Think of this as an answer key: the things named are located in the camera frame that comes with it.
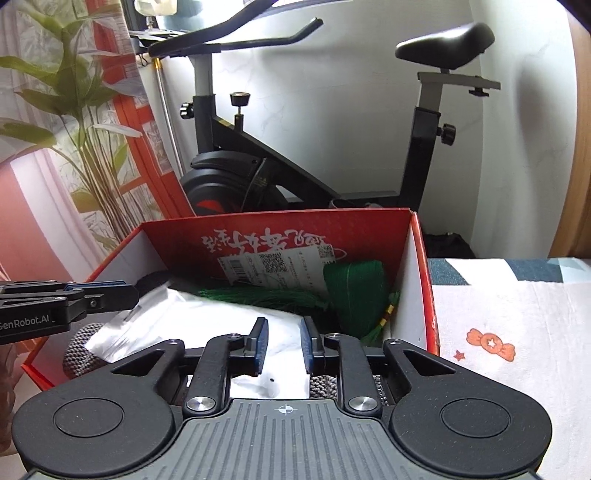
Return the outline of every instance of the qr code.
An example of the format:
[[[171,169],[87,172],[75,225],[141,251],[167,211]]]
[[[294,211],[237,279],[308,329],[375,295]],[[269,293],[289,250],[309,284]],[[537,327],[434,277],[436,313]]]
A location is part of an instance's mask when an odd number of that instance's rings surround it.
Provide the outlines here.
[[[331,245],[318,245],[318,255],[320,258],[334,258],[335,252]]]
[[[265,267],[265,273],[287,273],[287,265],[281,256],[281,252],[261,254],[262,266]]]

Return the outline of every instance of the barcode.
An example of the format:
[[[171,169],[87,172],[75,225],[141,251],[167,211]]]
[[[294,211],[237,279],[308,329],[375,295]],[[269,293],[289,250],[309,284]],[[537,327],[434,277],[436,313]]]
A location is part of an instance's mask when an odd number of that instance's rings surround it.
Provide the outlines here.
[[[244,267],[240,263],[239,259],[234,259],[234,260],[229,259],[229,262],[230,262],[230,268],[232,269],[234,274],[238,277],[238,280],[249,281],[248,275],[246,274],[246,271],[244,270]]]

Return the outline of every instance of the orange candy print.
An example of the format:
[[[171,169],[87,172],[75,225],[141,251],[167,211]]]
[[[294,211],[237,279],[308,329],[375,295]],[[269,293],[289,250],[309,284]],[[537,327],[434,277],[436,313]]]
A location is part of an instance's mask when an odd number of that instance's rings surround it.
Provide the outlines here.
[[[466,335],[466,341],[470,345],[481,346],[492,355],[498,355],[508,362],[515,359],[515,347],[510,343],[503,343],[494,333],[480,333],[473,328]]]

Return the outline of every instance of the wooden door frame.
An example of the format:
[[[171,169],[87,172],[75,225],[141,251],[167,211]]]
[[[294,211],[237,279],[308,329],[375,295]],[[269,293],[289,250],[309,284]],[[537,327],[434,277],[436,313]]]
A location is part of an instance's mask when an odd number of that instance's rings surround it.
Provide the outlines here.
[[[550,257],[591,258],[591,34],[569,14],[577,70],[573,166]]]

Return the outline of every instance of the gray knitted fabric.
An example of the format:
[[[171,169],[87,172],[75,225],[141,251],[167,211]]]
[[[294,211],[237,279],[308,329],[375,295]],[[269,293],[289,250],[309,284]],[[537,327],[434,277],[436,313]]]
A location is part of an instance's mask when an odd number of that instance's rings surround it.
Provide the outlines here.
[[[388,399],[384,393],[382,381],[378,375],[374,375],[375,386],[378,388],[382,405],[388,405]],[[334,398],[336,399],[336,378],[329,375],[310,376],[310,398]]]
[[[102,326],[102,323],[84,325],[70,340],[62,362],[64,373],[68,378],[79,377],[107,364],[107,362],[84,347],[90,337],[98,332]]]
[[[76,378],[104,367],[107,363],[89,352],[84,346],[86,342],[103,326],[102,323],[89,323],[85,325],[70,340],[70,344],[64,354],[63,369],[68,378]],[[382,405],[388,405],[388,400],[382,388],[380,377],[374,376],[378,387]],[[336,378],[329,375],[310,376],[310,398],[334,398],[336,399]]]

